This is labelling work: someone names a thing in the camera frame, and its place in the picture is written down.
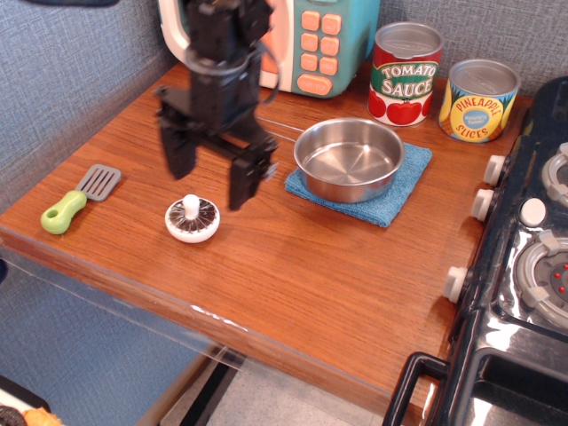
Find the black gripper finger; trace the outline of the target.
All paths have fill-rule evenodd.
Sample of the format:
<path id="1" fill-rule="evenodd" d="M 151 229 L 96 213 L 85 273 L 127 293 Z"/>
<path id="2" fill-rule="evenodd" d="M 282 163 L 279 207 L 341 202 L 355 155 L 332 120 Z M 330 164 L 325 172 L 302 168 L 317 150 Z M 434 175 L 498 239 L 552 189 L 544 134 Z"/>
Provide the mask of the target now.
<path id="1" fill-rule="evenodd" d="M 170 125 L 161 125 L 161 140 L 171 175 L 181 179 L 190 174 L 196 163 L 197 145 L 185 130 Z"/>
<path id="2" fill-rule="evenodd" d="M 266 159 L 264 158 L 243 155 L 232 161 L 229 189 L 230 210 L 239 210 L 247 200 L 256 195 L 265 173 Z"/>

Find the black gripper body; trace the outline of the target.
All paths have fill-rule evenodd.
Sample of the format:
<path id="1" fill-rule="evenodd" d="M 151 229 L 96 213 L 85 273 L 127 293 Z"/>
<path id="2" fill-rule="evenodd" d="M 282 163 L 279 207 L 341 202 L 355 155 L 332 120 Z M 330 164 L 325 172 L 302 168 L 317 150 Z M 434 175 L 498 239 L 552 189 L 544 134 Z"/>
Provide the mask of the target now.
<path id="1" fill-rule="evenodd" d="M 162 124 L 185 130 L 197 145 L 195 167 L 200 147 L 228 159 L 230 168 L 243 155 L 264 158 L 268 178 L 277 143 L 256 119 L 259 77 L 258 67 L 224 75 L 192 72 L 188 89 L 159 87 L 155 95 L 160 100 L 160 136 Z"/>

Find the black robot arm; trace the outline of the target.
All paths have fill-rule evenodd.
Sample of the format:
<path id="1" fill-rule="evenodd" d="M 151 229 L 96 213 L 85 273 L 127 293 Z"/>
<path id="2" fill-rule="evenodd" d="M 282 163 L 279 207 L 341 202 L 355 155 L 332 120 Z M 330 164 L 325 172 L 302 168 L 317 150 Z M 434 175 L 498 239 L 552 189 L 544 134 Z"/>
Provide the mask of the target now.
<path id="1" fill-rule="evenodd" d="M 229 208 L 256 195 L 275 165 L 277 148 L 258 123 L 261 42 L 270 29 L 266 1 L 160 1 L 162 35 L 190 71 L 187 90 L 161 87 L 158 112 L 171 174 L 181 179 L 195 167 L 203 146 L 231 162 Z"/>

